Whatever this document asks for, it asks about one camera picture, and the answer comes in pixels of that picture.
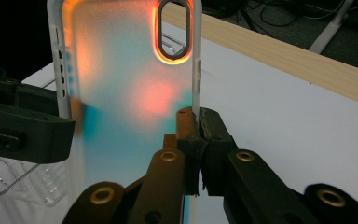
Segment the wooden strip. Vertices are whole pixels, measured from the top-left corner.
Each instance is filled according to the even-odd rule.
[[[184,29],[182,8],[168,4],[164,20]],[[202,15],[202,37],[312,84],[358,101],[358,68]]]

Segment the translucent phone case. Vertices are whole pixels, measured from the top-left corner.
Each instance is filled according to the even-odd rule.
[[[76,121],[69,189],[126,187],[145,175],[175,113],[198,114],[201,2],[186,8],[186,40],[161,32],[161,0],[49,0],[59,108]]]

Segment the floor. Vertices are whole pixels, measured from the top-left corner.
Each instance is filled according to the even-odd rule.
[[[302,49],[310,48],[334,18],[341,3],[341,0],[307,0],[309,3],[305,0],[245,1],[245,6],[236,13],[219,19]],[[353,2],[347,19],[321,54],[358,67],[358,0]]]

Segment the iridescent phone case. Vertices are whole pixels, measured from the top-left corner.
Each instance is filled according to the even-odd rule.
[[[65,168],[77,196],[97,182],[126,187],[145,175],[164,134],[175,133],[176,111],[198,114],[201,2],[178,1],[185,41],[162,31],[170,2],[48,1],[60,113],[76,121]]]

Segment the dark background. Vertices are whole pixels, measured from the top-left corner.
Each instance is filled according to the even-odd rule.
[[[206,14],[308,49],[335,13],[326,15],[340,2],[203,0],[202,4]],[[358,0],[322,55],[358,67],[356,7]],[[47,1],[0,1],[0,67],[6,69],[7,77],[23,80],[51,62]]]

